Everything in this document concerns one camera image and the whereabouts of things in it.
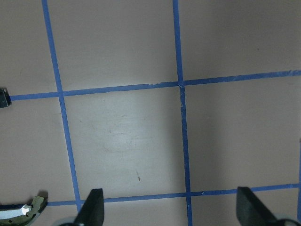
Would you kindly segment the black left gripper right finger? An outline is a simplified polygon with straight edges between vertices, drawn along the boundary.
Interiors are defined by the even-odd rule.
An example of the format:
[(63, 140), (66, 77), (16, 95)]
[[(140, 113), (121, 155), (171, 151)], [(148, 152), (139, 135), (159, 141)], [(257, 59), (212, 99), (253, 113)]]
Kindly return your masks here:
[(241, 226), (284, 226), (249, 187), (238, 187), (236, 216)]

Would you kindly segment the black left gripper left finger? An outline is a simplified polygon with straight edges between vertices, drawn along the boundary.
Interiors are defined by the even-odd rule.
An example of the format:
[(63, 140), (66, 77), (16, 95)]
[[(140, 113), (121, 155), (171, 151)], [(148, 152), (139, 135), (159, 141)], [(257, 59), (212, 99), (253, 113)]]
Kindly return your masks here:
[(75, 218), (75, 226), (102, 226), (104, 222), (103, 190), (92, 189)]

